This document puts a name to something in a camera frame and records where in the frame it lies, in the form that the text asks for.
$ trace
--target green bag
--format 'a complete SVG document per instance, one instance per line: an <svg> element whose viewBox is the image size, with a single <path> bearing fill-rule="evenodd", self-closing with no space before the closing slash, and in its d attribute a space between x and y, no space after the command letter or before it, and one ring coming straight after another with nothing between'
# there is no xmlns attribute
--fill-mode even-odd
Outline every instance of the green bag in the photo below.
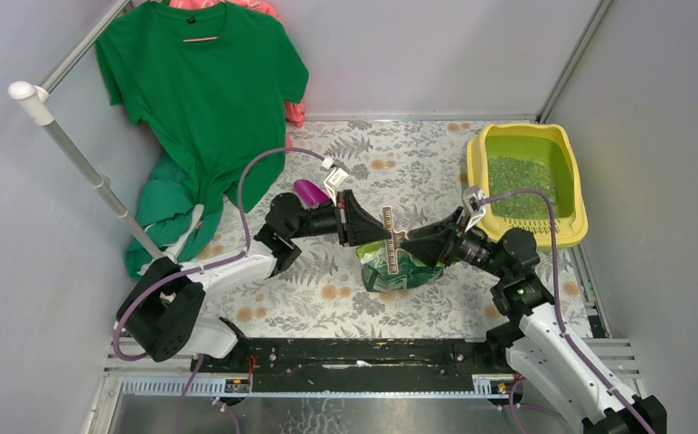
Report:
<svg viewBox="0 0 698 434"><path fill-rule="evenodd" d="M405 250L397 250L400 272L389 274L383 241L357 248L357 258L363 264L363 284L372 292L392 292L417 288L442 276L442 267L430 268Z"/></svg>

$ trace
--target patterned floor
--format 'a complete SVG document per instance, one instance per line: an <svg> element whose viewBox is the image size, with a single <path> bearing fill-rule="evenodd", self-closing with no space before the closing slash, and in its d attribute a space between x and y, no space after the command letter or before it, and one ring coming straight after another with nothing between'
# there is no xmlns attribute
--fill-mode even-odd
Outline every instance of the patterned floor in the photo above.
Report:
<svg viewBox="0 0 698 434"><path fill-rule="evenodd" d="M350 169L342 185L379 217L394 210L395 226L413 229L448 216L461 205L466 145L486 122L307 122L290 129L294 146L339 159ZM306 178L325 176L313 158L288 154L286 168L249 215L258 231L271 198ZM216 236L200 255L210 258L243 244L237 211L225 204ZM420 288L368 293L354 249L335 236L297 240L301 257L284 274L206 300L205 310L232 319L251 337L484 337L505 320L491 301L496 279L458 264ZM569 252L561 252L561 305L573 328L591 336ZM551 289L551 256L537 269Z"/></svg>

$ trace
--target gray wall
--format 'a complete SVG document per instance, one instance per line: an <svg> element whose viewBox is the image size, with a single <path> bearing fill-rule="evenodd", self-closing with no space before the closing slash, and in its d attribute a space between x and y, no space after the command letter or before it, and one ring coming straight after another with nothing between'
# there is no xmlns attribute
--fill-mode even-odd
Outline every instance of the gray wall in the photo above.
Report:
<svg viewBox="0 0 698 434"><path fill-rule="evenodd" d="M616 2L552 113L590 252L670 432L698 432L698 2Z"/></svg>
<svg viewBox="0 0 698 434"><path fill-rule="evenodd" d="M0 0L0 433L80 430L132 285L127 234L6 93L14 80L42 80L109 4ZM108 106L92 56L50 105L133 208L158 148Z"/></svg>
<svg viewBox="0 0 698 434"><path fill-rule="evenodd" d="M269 0L311 72L308 116L534 114L596 0Z"/></svg>

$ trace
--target pink cloth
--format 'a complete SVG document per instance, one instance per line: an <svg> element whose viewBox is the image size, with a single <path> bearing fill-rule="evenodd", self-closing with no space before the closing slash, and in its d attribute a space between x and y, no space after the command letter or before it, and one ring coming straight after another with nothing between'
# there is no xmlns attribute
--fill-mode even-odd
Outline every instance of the pink cloth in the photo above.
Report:
<svg viewBox="0 0 698 434"><path fill-rule="evenodd" d="M217 5L224 0L171 0L171 7L178 7L180 9L203 9L204 7L209 7ZM259 0L227 0L229 3L234 3L238 6L245 7L251 11L261 12L262 14L267 14L273 16L279 21L279 14L269 3L261 2ZM304 118L307 116L307 107L303 102L295 103L290 101L285 101L285 119L296 127L304 126Z"/></svg>

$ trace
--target metal floor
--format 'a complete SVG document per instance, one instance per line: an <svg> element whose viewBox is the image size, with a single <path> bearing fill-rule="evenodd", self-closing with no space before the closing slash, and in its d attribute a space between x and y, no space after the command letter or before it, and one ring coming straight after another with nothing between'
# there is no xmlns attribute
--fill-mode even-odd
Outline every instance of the metal floor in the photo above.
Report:
<svg viewBox="0 0 698 434"><path fill-rule="evenodd" d="M117 409L117 434L172 434L176 397L123 395ZM508 410L486 400L248 398L234 406L242 433L520 433ZM561 420L519 410L533 433L566 433ZM208 398L188 398L180 432L234 433L229 411Z"/></svg>

